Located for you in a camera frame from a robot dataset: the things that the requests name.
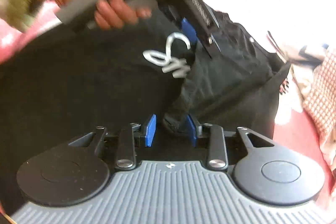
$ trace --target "gray ribbed plate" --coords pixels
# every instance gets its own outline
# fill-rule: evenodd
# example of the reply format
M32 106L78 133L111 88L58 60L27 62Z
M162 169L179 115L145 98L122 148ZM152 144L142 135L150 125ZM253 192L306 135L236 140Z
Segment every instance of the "gray ribbed plate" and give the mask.
M116 173L102 193L83 204L27 203L12 218L17 224L330 223L313 202L289 208L255 202L225 173L206 170L199 161L144 161Z

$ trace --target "black cloth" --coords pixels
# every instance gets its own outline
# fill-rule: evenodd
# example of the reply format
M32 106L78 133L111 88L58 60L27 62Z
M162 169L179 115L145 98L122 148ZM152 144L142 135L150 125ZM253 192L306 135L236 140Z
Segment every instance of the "black cloth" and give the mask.
M277 75L272 61L256 53L240 26L228 25L227 15L216 16L224 58L210 61L199 44L196 53L179 39L172 44L172 57L186 59L192 68L187 79L174 78L174 70L164 73L144 57L147 50L165 53L167 37L180 33L159 11L122 30L74 35L56 27L1 65L0 200L5 210L12 213L22 202L15 176L25 160L97 125L117 130L152 113L160 121L170 107L175 115L190 108L201 120L211 117L229 130L271 128L287 75L272 81ZM176 108L180 94L192 98L187 108Z

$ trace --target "silver bolt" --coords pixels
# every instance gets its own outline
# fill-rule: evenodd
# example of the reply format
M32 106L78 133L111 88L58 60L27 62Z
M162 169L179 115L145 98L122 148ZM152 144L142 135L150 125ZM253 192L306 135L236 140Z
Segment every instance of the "silver bolt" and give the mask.
M117 165L120 168L129 168L133 166L133 162L131 160L128 159L121 159L121 160L117 160Z
M213 168L223 168L226 162L224 160L211 160L209 161L209 165Z

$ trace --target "black garment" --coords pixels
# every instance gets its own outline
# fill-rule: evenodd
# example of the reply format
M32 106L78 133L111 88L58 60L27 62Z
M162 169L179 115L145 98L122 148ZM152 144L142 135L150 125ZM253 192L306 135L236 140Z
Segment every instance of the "black garment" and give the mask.
M223 118L225 115L221 114L222 119L218 121L224 128L230 130L234 125L244 125L256 130L272 124L278 106L278 92L273 90L278 90L280 84L270 83L274 73L269 60L263 54L258 57L251 42L242 43L244 35L230 30L225 15L217 13L217 16L221 33L216 39L225 54L224 65L217 64L216 60L209 62L199 45L194 63L195 54L187 50L184 42L176 39L172 44L172 56L185 58L192 67L186 80L174 78L173 71L163 73L162 67L144 58L146 50L165 53L167 37L180 32L159 11L153 13L152 19L122 30L73 35L59 26L1 65L0 200L5 210L12 213L21 203L15 175L25 160L87 133L96 125L105 125L112 131L130 122L142 122L151 113L157 114L160 121L172 102L179 98L182 84L182 95L193 99L191 109L197 110L202 120L208 113L222 113L213 108L213 99L208 97L214 91L216 101L222 100L222 95L225 102L230 102L230 109L236 108L234 117L229 113L229 118ZM224 82L219 81L217 85L214 80L223 76ZM246 85L249 89L259 89L265 83L265 90L272 90L269 96L274 98L270 102L262 100L263 113L268 112L264 117L254 111L256 107L252 103L244 107L237 96L229 92L241 90L240 97L248 96ZM190 85L201 85L207 92L206 100L201 100L198 89L186 94L186 87ZM217 86L220 94L215 92ZM260 98L253 100L259 105L257 108L261 107ZM249 115L258 119L252 118L254 123L246 122L244 117ZM228 119L235 122L225 124Z

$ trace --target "white logo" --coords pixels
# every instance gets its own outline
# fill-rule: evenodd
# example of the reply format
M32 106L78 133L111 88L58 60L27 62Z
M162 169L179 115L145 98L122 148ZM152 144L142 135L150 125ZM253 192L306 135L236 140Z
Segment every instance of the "white logo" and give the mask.
M175 164L171 162L171 163L166 164L166 167L169 169L172 169L173 167L175 167Z
M191 48L190 41L185 35L174 32L167 37L165 54L154 50L144 51L142 54L150 63L162 67L163 73L174 71L174 78L185 78L191 68L187 65L186 59L177 59L171 56L171 45L175 39L182 40L186 44L187 49Z
M208 16L206 15L204 9L202 8L202 5L198 2L198 0L192 0L193 4L196 6L198 12L201 14L203 20L205 21L205 23L210 26L210 20L208 18Z

